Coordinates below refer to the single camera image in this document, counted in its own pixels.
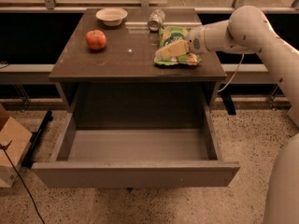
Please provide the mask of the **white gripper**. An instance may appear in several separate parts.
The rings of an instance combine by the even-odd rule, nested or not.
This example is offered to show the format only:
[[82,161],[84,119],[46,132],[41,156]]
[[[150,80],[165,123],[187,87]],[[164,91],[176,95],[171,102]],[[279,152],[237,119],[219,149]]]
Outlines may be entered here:
[[199,26],[192,28],[186,35],[186,42],[183,39],[176,40],[170,44],[158,49],[155,57],[159,60],[166,60],[172,57],[184,55],[192,52],[194,54],[208,53],[205,43],[205,27]]

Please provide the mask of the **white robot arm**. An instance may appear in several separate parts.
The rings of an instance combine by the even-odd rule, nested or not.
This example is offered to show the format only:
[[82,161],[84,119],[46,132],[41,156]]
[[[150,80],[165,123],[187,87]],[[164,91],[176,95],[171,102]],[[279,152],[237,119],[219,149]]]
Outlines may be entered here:
[[[212,51],[256,54],[292,105],[299,110],[299,51],[280,38],[257,7],[242,6],[226,21],[191,29],[158,49],[160,60]],[[299,224],[299,134],[280,150],[269,180],[263,224]]]

